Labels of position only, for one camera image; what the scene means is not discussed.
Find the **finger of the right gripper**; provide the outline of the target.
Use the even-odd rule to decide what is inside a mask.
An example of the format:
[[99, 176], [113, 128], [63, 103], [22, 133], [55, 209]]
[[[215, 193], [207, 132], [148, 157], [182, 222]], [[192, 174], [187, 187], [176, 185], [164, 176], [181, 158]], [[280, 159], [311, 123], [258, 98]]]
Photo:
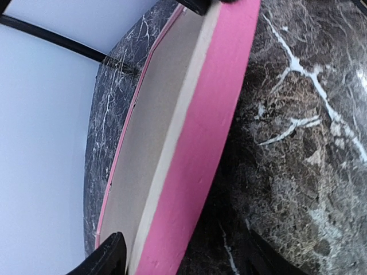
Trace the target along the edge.
[[212, 4], [211, 0], [176, 0], [176, 1], [200, 16], [205, 15]]

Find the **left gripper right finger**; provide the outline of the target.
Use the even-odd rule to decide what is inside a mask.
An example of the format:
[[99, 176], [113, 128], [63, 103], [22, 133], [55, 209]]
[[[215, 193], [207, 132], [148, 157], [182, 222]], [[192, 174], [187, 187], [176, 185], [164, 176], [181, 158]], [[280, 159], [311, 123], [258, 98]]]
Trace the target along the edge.
[[289, 263], [254, 230], [245, 226], [245, 274], [294, 274], [306, 273]]

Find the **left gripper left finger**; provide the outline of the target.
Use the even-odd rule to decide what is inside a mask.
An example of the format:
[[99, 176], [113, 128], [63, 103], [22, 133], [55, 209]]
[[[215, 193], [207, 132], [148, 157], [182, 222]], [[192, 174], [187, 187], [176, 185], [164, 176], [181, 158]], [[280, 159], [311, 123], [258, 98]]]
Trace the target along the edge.
[[126, 242], [123, 234], [116, 232], [67, 275], [124, 275], [125, 272]]

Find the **pink wooden picture frame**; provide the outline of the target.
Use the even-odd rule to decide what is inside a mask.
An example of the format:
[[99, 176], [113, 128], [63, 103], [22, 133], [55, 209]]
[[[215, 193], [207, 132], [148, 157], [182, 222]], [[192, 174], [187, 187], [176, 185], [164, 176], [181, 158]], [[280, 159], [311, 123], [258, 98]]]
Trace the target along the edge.
[[176, 274], [224, 149], [259, 10], [259, 1], [214, 1], [201, 16], [125, 274]]

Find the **brown backing board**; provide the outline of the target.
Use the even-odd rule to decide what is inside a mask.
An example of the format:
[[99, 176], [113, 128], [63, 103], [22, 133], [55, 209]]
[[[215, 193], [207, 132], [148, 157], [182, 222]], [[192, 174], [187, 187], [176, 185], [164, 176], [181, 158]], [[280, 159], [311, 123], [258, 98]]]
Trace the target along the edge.
[[97, 232], [101, 242], [121, 232], [128, 258], [202, 23], [192, 11], [173, 13], [149, 53], [126, 117]]

